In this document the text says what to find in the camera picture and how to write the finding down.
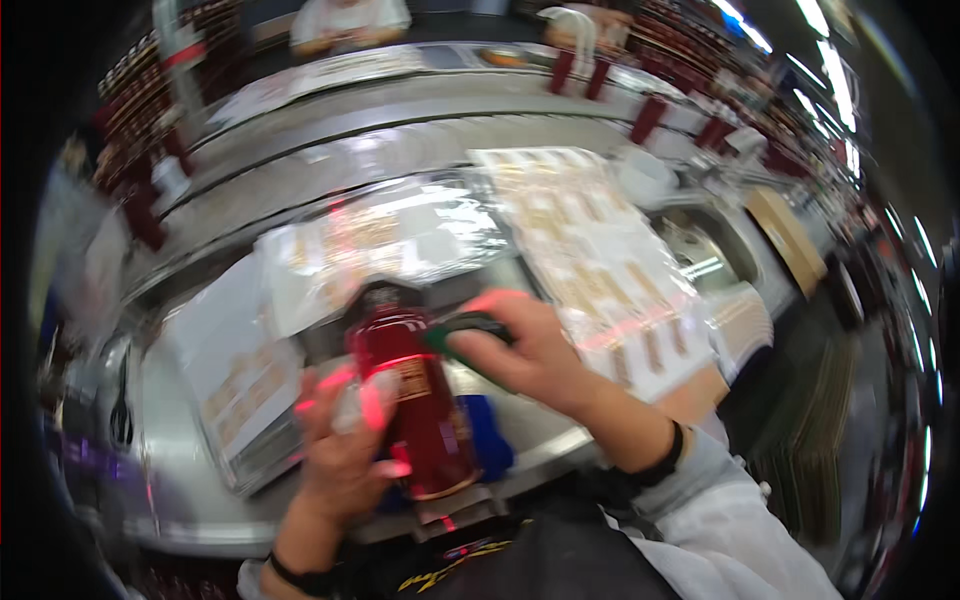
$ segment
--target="plastic wrap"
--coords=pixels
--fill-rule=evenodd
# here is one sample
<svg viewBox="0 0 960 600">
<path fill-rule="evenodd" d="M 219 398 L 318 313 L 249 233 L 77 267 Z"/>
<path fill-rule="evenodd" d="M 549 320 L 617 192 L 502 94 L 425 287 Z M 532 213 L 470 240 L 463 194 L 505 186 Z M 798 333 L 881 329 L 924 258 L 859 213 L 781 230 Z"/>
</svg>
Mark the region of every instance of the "plastic wrap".
<svg viewBox="0 0 960 600">
<path fill-rule="evenodd" d="M 267 232 L 256 252 L 277 332 L 289 337 L 334 316 L 367 276 L 427 285 L 515 252 L 492 210 L 459 176 L 435 177 Z"/>
<path fill-rule="evenodd" d="M 426 68 L 420 49 L 410 46 L 374 48 L 334 59 L 316 60 L 243 86 L 207 123 L 232 127 L 281 108 L 306 94 Z"/>
<path fill-rule="evenodd" d="M 392 77 L 426 68 L 420 49 L 412 46 L 389 46 L 351 52 L 299 67 L 298 76 L 290 86 L 290 96 L 294 99 L 337 85 Z"/>
<path fill-rule="evenodd" d="M 288 411 L 302 359 L 276 336 L 253 254 L 173 312 L 162 341 L 194 394 L 204 432 L 227 487 L 255 492 L 291 467 L 300 445 Z"/>
<path fill-rule="evenodd" d="M 764 346 L 774 344 L 774 325 L 763 299 L 749 283 L 705 297 L 710 342 L 718 356 L 720 371 L 728 383 Z"/>
<path fill-rule="evenodd" d="M 673 254 L 574 148 L 472 151 L 584 362 L 652 402 L 711 363 L 703 303 Z"/>
</svg>

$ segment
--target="fingernail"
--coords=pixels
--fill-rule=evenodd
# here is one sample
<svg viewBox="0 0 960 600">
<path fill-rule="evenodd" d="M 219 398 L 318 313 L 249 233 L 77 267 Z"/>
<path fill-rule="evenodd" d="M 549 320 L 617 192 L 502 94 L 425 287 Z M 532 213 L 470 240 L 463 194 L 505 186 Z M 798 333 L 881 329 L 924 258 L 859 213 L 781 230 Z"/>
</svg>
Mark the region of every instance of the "fingernail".
<svg viewBox="0 0 960 600">
<path fill-rule="evenodd" d="M 387 479 L 409 477 L 414 472 L 408 463 L 401 463 L 400 461 L 380 461 L 376 464 L 376 469 L 380 475 Z"/>
</svg>

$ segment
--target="hand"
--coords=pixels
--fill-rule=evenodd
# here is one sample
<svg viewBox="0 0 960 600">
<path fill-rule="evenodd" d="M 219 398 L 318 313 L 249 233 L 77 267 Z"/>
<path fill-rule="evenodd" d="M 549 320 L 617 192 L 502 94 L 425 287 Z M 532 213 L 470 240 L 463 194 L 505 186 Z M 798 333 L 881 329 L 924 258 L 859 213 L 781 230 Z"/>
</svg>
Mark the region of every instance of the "hand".
<svg viewBox="0 0 960 600">
<path fill-rule="evenodd" d="M 377 43 L 376 30 L 370 27 L 360 27 L 350 30 L 350 40 L 358 46 L 370 46 Z"/>
<path fill-rule="evenodd" d="M 454 331 L 446 338 L 454 351 L 494 381 L 579 420 L 604 380 L 580 362 L 553 308 L 521 292 L 492 290 L 463 310 L 490 313 L 516 341 L 508 348 L 483 331 Z"/>
<path fill-rule="evenodd" d="M 372 463 L 396 408 L 399 376 L 395 372 L 378 372 L 361 385 L 363 418 L 347 433 L 334 431 L 338 401 L 351 400 L 344 395 L 351 376 L 352 368 L 344 368 L 319 381 L 316 372 L 307 369 L 294 409 L 303 429 L 304 451 L 296 506 L 312 520 L 339 528 L 372 510 L 391 479 L 410 474 L 409 465 L 396 461 Z"/>
</svg>

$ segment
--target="ceiling light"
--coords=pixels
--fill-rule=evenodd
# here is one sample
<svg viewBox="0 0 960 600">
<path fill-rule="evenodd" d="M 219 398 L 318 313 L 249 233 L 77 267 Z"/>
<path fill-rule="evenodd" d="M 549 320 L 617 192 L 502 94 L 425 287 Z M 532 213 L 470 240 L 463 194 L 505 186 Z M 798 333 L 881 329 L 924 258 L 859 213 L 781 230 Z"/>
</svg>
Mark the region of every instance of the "ceiling light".
<svg viewBox="0 0 960 600">
<path fill-rule="evenodd" d="M 830 126 L 830 123 L 827 123 L 826 121 L 824 121 L 824 126 L 827 127 L 827 129 L 830 130 L 830 133 L 833 133 L 834 135 L 836 135 L 836 136 L 837 136 L 837 139 L 843 139 L 843 135 L 841 135 L 839 131 L 837 131 L 836 129 L 834 129 L 833 127 L 831 127 L 831 126 Z"/>
<path fill-rule="evenodd" d="M 924 473 L 924 483 L 920 487 L 920 510 L 924 509 L 924 504 L 926 504 L 926 484 L 927 479 L 929 479 L 929 474 Z"/>
<path fill-rule="evenodd" d="M 803 63 L 800 62 L 799 60 L 795 59 L 792 54 L 788 54 L 788 55 L 786 55 L 786 57 L 787 57 L 788 59 L 790 59 L 791 62 L 793 62 L 794 64 L 796 64 L 797 66 L 799 66 L 799 67 L 800 67 L 800 70 L 803 71 L 803 72 L 805 72 L 807 77 L 809 77 L 809 78 L 812 79 L 813 81 L 817 82 L 817 85 L 819 85 L 819 86 L 822 87 L 823 89 L 827 89 L 827 84 L 825 84 L 825 83 L 823 83 L 822 81 L 820 81 L 820 78 L 817 77 L 816 75 L 814 75 L 814 74 L 813 74 L 813 71 L 811 71 L 810 69 L 806 68 L 806 65 L 805 65 L 805 64 L 803 64 Z"/>
<path fill-rule="evenodd" d="M 754 27 L 747 25 L 743 21 L 740 21 L 740 29 L 743 30 L 744 34 L 747 34 L 747 37 L 754 41 L 754 44 L 759 46 L 767 54 L 770 54 L 774 51 L 774 47 L 770 45 L 770 42 L 767 41 Z"/>
<path fill-rule="evenodd" d="M 710 0 L 710 2 L 715 4 L 726 16 L 736 19 L 737 23 L 743 22 L 743 15 L 740 14 L 730 2 L 727 2 L 727 0 Z"/>
<path fill-rule="evenodd" d="M 830 123 L 832 123 L 834 126 L 836 126 L 836 128 L 837 128 L 838 130 L 842 130 L 842 129 L 843 129 L 843 127 L 841 127 L 840 124 L 837 123 L 837 120 L 834 119 L 833 116 L 832 116 L 829 112 L 827 112 L 827 109 L 826 109 L 826 108 L 823 108 L 822 106 L 820 106 L 820 103 L 819 103 L 819 102 L 817 103 L 817 108 L 820 109 L 820 111 L 824 114 L 824 116 L 827 118 L 827 120 L 829 120 Z"/>
<path fill-rule="evenodd" d="M 813 115 L 813 118 L 817 118 L 817 111 L 813 109 L 813 103 L 810 102 L 810 99 L 806 97 L 806 94 L 801 92 L 796 87 L 793 88 L 793 93 L 797 95 L 797 100 L 800 101 L 800 104 L 804 105 L 806 111 Z"/>
<path fill-rule="evenodd" d="M 817 128 L 817 131 L 822 133 L 826 139 L 830 139 L 830 133 L 827 131 L 827 128 L 820 124 L 820 121 L 814 121 L 813 127 Z"/>
<path fill-rule="evenodd" d="M 933 257 L 933 248 L 930 247 L 930 240 L 926 239 L 926 230 L 924 229 L 924 224 L 920 222 L 920 219 L 917 217 L 913 218 L 917 222 L 917 229 L 920 230 L 920 236 L 924 239 L 924 247 L 926 248 L 926 254 L 930 257 L 930 262 L 933 263 L 933 268 L 937 268 L 937 259 Z"/>
<path fill-rule="evenodd" d="M 916 273 L 913 274 L 913 280 L 920 282 Z M 917 339 L 917 329 L 913 326 L 913 321 L 910 322 L 910 331 L 913 333 L 913 349 L 917 351 L 917 364 L 920 365 L 920 372 L 924 372 L 924 355 L 920 352 L 920 340 Z"/>
<path fill-rule="evenodd" d="M 894 231 L 897 233 L 897 237 L 901 240 L 903 239 L 903 234 L 900 233 L 900 228 L 897 227 L 897 220 L 894 219 L 894 216 L 890 214 L 889 208 L 884 208 L 883 211 L 887 213 L 887 219 L 890 219 L 890 225 L 894 226 Z"/>
<path fill-rule="evenodd" d="M 910 269 L 910 273 L 913 274 L 913 284 L 917 287 L 917 293 L 920 294 L 920 299 L 924 301 L 924 306 L 926 306 L 926 314 L 933 315 L 933 311 L 930 310 L 930 298 L 926 295 L 926 288 L 921 283 L 920 278 L 917 277 L 917 272 L 913 269 Z M 924 369 L 924 356 L 920 354 L 920 342 L 917 340 L 917 332 L 913 332 L 913 341 L 917 345 L 917 357 L 920 358 L 921 371 Z"/>
<path fill-rule="evenodd" d="M 833 85 L 833 94 L 836 97 L 837 109 L 840 110 L 840 120 L 851 132 L 856 132 L 856 119 L 853 117 L 853 100 L 850 96 L 850 88 L 847 86 L 847 75 L 843 69 L 843 63 L 840 62 L 840 55 L 837 54 L 829 42 L 818 41 L 817 47 L 820 48 L 820 54 L 824 57 L 824 65 L 827 67 L 827 75 L 830 84 Z"/>
<path fill-rule="evenodd" d="M 817 0 L 797 0 L 797 4 L 800 5 L 800 10 L 804 12 L 804 18 L 809 26 L 821 36 L 830 37 L 830 27 L 827 26 L 827 20 L 817 5 Z"/>
<path fill-rule="evenodd" d="M 845 140 L 847 145 L 847 167 L 850 169 L 853 176 L 856 178 L 860 177 L 860 153 L 856 150 L 856 146 L 851 144 L 850 139 Z"/>
<path fill-rule="evenodd" d="M 926 440 L 924 440 L 924 470 L 930 470 L 930 448 L 933 442 L 930 440 L 930 426 L 926 427 Z"/>
</svg>

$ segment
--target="red bottle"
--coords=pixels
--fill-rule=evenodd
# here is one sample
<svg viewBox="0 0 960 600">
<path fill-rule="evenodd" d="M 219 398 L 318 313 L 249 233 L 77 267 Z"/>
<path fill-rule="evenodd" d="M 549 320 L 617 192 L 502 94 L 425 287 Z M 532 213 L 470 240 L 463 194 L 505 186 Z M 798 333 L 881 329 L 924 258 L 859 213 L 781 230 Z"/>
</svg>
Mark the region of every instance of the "red bottle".
<svg viewBox="0 0 960 600">
<path fill-rule="evenodd" d="M 450 392 L 441 357 L 420 340 L 431 319 L 413 288 L 378 281 L 362 288 L 348 309 L 347 348 L 362 379 L 384 369 L 401 377 L 396 414 L 385 444 L 410 465 L 406 485 L 414 500 L 432 500 L 468 487 L 481 471 L 464 412 Z M 363 317 L 359 322 L 355 318 Z"/>
</svg>

